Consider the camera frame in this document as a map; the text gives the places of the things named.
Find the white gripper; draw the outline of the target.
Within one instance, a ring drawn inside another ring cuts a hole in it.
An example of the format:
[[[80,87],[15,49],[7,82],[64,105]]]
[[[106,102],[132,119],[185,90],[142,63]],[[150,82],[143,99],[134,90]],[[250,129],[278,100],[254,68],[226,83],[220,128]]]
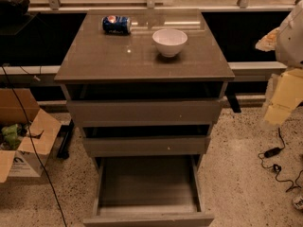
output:
[[[303,101],[303,70],[287,69],[281,75],[273,74],[267,85],[263,121],[272,126],[281,126],[292,111]]]

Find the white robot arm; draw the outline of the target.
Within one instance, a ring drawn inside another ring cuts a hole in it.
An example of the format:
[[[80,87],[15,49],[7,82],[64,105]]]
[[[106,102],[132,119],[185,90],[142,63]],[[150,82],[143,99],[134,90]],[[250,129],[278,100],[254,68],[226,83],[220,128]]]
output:
[[[279,27],[263,36],[255,45],[260,51],[274,51],[276,60],[286,66],[273,74],[263,104],[263,122],[281,126],[303,102],[303,1],[299,1]]]

